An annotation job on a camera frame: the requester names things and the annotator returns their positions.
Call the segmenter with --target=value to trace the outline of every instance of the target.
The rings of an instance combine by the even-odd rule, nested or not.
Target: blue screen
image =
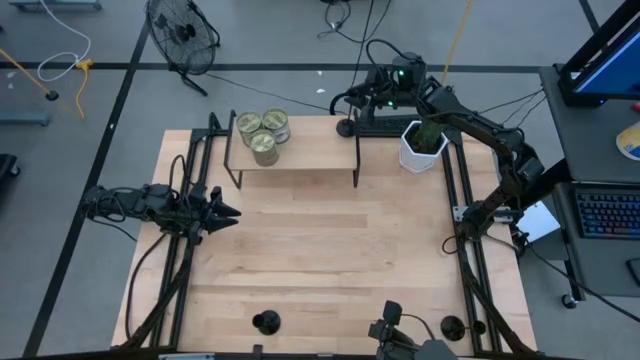
[[[640,32],[576,87],[577,93],[640,97]]]

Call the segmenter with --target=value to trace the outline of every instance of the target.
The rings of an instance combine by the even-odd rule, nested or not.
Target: yellow cable
[[[84,120],[84,111],[82,111],[82,106],[80,106],[80,96],[84,92],[85,86],[87,86],[87,82],[89,81],[89,67],[93,65],[93,61],[91,59],[80,61],[76,64],[78,69],[82,69],[84,72],[84,81],[82,81],[82,86],[78,93],[76,94],[76,106],[78,107],[78,111],[80,112],[80,117]]]
[[[20,69],[20,71],[22,71],[23,74],[25,74],[29,79],[31,79],[31,81],[33,81],[34,84],[38,85],[38,87],[40,87],[40,89],[42,89],[45,94],[49,94],[51,92],[49,89],[44,87],[44,85],[42,85],[38,80],[36,80],[36,78],[31,76],[31,74],[29,74],[29,72],[27,70],[25,70],[22,67],[22,65],[18,64],[18,62],[15,61],[9,54],[7,54],[6,51],[4,51],[3,49],[0,49],[0,54],[2,54],[2,56],[7,58],[7,60],[9,60],[13,64],[13,66],[15,66],[18,69]]]
[[[25,70],[25,68],[22,67],[22,65],[20,65],[17,61],[15,61],[11,55],[7,54],[6,51],[4,51],[3,49],[0,49],[0,55],[4,56],[7,60],[9,60],[13,66],[17,67],[26,77],[29,78],[29,80],[31,80],[34,84],[36,84],[40,89],[42,89],[42,91],[44,91],[45,94],[51,94],[52,91],[47,89],[44,85],[42,85],[38,80],[36,80],[36,78],[34,78],[33,76],[31,76],[31,74],[29,74],[29,72],[27,70]],[[69,105],[67,105],[64,101],[62,100],[55,100],[58,103],[58,106],[60,106],[60,108],[62,108],[65,111],[68,111],[69,113],[71,113],[73,116],[78,116],[75,111],[73,111]]]
[[[467,0],[467,6],[464,9],[464,15],[462,15],[462,20],[460,21],[460,26],[458,26],[458,31],[456,31],[456,37],[453,39],[453,44],[451,44],[451,49],[449,49],[449,56],[447,57],[447,63],[444,66],[444,71],[442,73],[442,83],[447,79],[447,72],[449,72],[449,65],[451,61],[453,61],[453,53],[456,51],[456,46],[458,46],[458,40],[460,40],[460,35],[462,34],[462,29],[464,29],[464,24],[467,22],[467,17],[469,17],[469,10],[471,10],[471,3],[473,0]]]

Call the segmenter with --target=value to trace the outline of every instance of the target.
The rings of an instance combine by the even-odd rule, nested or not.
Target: white pot
[[[442,145],[440,145],[440,148],[435,154],[420,154],[413,152],[411,146],[409,146],[407,140],[405,140],[405,137],[411,128],[419,126],[420,123],[420,120],[412,121],[407,127],[407,130],[405,130],[400,137],[400,165],[414,174],[419,174],[431,168],[440,157],[440,153],[442,153],[444,147],[449,143],[449,139],[447,139],[443,133],[440,134],[442,138]]]

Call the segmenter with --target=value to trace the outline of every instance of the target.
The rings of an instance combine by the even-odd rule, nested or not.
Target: white cable
[[[83,38],[87,39],[87,50],[84,52],[84,54],[82,54],[82,56],[78,56],[75,53],[72,52],[61,52],[59,54],[53,55],[52,57],[44,60],[43,62],[40,63],[40,65],[38,65],[38,78],[42,81],[45,82],[50,82],[50,81],[55,81],[60,79],[61,77],[65,76],[69,71],[71,71],[71,69],[73,69],[73,67],[79,63],[80,61],[84,60],[84,58],[87,56],[87,54],[89,53],[89,49],[91,49],[91,39],[89,39],[89,37],[81,32],[79,32],[78,30],[75,30],[73,28],[71,28],[70,26],[68,26],[67,24],[63,23],[62,21],[60,21],[55,15],[53,15],[53,13],[51,12],[51,10],[49,10],[49,8],[47,7],[47,5],[44,3],[44,0],[40,0],[40,3],[42,4],[42,6],[44,6],[44,9],[47,11],[47,13],[49,13],[49,15],[53,18],[53,20],[55,20],[58,24],[64,26],[65,28],[67,28],[69,31],[73,32],[74,34],[80,35]],[[73,64],[71,64],[71,66],[69,66],[69,68],[65,71],[63,71],[60,75],[55,76],[51,79],[45,79],[42,74],[42,67],[48,63],[49,61],[58,58],[60,56],[66,56],[66,55],[71,55],[75,58],[75,61],[73,62]]]

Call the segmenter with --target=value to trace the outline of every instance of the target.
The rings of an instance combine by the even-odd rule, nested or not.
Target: gray floor
[[[144,1],[103,0],[104,10],[57,11],[61,20],[93,40],[97,62],[128,62],[142,28]],[[620,0],[589,0],[604,21]],[[317,0],[198,1],[222,35],[216,63],[353,63],[358,47],[339,36],[317,40],[325,30],[324,6]],[[427,62],[446,61],[463,0],[395,0],[376,37]],[[374,18],[382,11],[377,1]],[[367,2],[353,3],[344,31],[361,31]],[[0,48],[20,61],[40,61],[60,51],[82,52],[75,37],[42,13],[18,13],[0,3]],[[474,3],[454,64],[548,65],[563,61],[590,35],[578,0],[483,0]],[[392,54],[374,49],[376,59]],[[162,62],[149,40],[143,62]],[[0,126],[0,153],[20,156],[23,174],[0,203],[0,358],[19,356],[36,317],[95,153],[109,119],[124,71],[95,70],[83,97],[88,117],[79,121],[48,103],[21,74],[0,71],[0,109],[47,110],[49,127]],[[351,72],[252,71],[216,75],[307,103],[327,106],[346,89]],[[279,106],[290,114],[320,110],[257,94],[205,76],[195,80],[210,92],[201,97],[175,74],[137,71],[114,135],[100,183],[138,186],[151,180],[165,129],[204,126],[215,111],[223,125],[231,109]],[[72,72],[50,84],[73,104],[82,76]],[[487,108],[540,86],[534,74],[452,73],[460,99],[470,108]],[[511,109],[492,113],[506,118]],[[562,157],[548,107],[543,103],[522,126],[543,163]],[[127,222],[136,232],[139,224]],[[105,349],[111,341],[134,244],[115,230],[85,224],[56,303],[40,354]],[[549,354],[588,359],[635,358],[637,324],[596,299],[566,311],[559,296],[567,283],[535,258],[521,262],[521,274],[539,348]],[[613,299],[640,313],[637,299]]]

